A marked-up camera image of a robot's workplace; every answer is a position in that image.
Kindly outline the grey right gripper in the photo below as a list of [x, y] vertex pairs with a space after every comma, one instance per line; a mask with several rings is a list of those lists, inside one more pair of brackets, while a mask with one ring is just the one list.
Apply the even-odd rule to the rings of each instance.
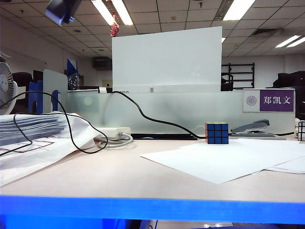
[[74, 21], [81, 0], [51, 0], [45, 10], [45, 15], [59, 26]]

